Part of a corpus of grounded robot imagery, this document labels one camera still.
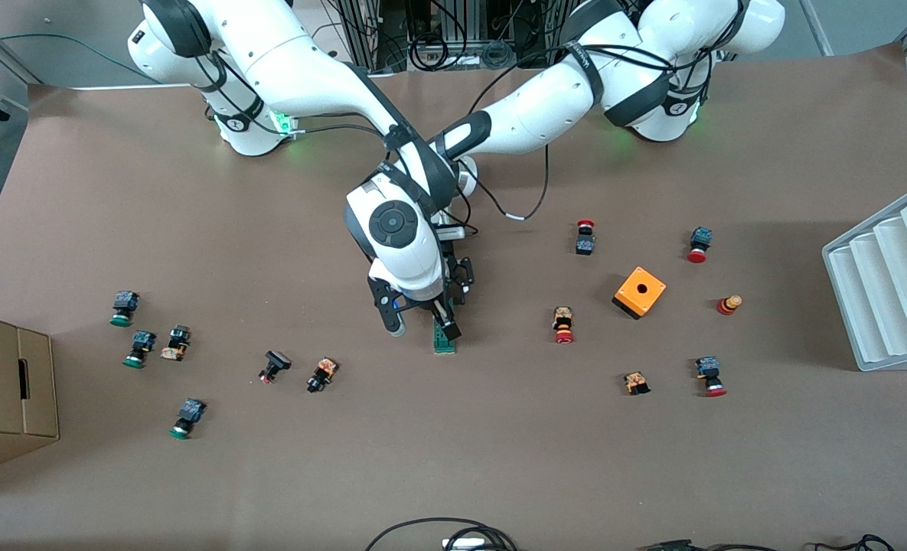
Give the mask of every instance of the gray floor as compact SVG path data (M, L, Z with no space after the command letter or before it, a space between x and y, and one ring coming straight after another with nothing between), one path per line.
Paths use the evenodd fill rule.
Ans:
M820 56L800 0L781 0L786 25L769 49L740 60L779 60ZM821 27L837 55L851 54L893 41L907 25L907 0L813 0ZM298 0L307 9L316 0ZM0 35L48 32L79 38L132 66L125 37L142 17L139 4L122 0L9 0L0 2ZM62 39L31 37L8 41L13 51L45 83L59 86L145 84L144 78L117 67L82 46ZM22 83L0 67L0 93L26 101ZM23 114L5 126L0 140L0 190L27 119Z

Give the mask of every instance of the brown tabletop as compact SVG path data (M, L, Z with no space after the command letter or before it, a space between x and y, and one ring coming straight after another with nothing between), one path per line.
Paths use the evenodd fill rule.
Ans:
M500 97L530 73L498 85ZM424 135L491 73L380 86ZM461 244L477 283L455 356L425 313L392 338L341 220L382 149L359 132L240 157L191 88L34 87L0 202L0 318L54 338L62 439L0 467L0 549L363 549L392 523L474 517L530 550L629 550L688 537L799 549L878 533L907 550L907 373L859 373L821 247L907 191L898 46L723 64L683 139L652 144L594 112L551 146L534 219L473 198ZM310 126L327 123L311 119ZM481 157L503 205L537 199L541 153ZM575 222L597 249L573 254ZM711 227L709 261L684 260ZM610 303L631 270L667 283L632 321ZM107 320L114 293L142 306ZM736 316L713 303L745 300ZM576 342L555 345L554 307ZM132 329L184 363L120 365ZM268 349L293 359L277 383ZM308 394L324 355L334 384ZM702 397L716 355L729 394ZM653 391L631 397L643 370ZM168 435L184 399L208 411ZM383 549L436 549L419 527Z

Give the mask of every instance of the orange box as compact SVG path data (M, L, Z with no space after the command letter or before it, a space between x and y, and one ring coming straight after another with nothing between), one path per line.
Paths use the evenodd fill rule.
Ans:
M646 269L636 266L624 285L613 295L613 304L628 313L631 318L639 320L653 307L661 293L667 289L660 279L654 278Z

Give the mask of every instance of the green base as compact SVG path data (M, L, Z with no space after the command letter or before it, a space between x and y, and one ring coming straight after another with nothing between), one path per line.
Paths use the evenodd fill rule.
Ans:
M455 354L456 341L450 341L443 334L443 329L439 327L436 320L432 321L432 351L437 354Z

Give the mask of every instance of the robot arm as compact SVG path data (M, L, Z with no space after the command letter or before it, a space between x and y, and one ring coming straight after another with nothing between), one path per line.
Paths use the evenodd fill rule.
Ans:
M375 84L321 52L284 0L142 4L145 22L128 42L135 62L159 80L201 90L223 137L240 153L267 153L284 139L271 111L358 112L382 133L401 168L384 161L349 193L346 226L372 262L370 287L390 332L404 332L397 300L404 297L405 306L429 308L456 338L444 305L457 262L429 222L456 195L456 176Z
M760 51L779 35L784 17L776 0L655 0L635 27L617 0L589 0L562 29L563 41L578 47L569 46L565 59L512 94L454 122L433 144L450 161L473 153L528 153L557 139L596 103L615 126L632 126L661 141L674 139L687 129L697 105L692 101L681 109L680 92L697 97L703 87L692 83L705 83L712 57L701 56L694 67L671 72L635 65L599 47L615 46L606 50L650 66L666 60L678 67L698 59L704 49ZM669 109L667 116L650 122L662 106ZM673 123L668 116L676 118Z

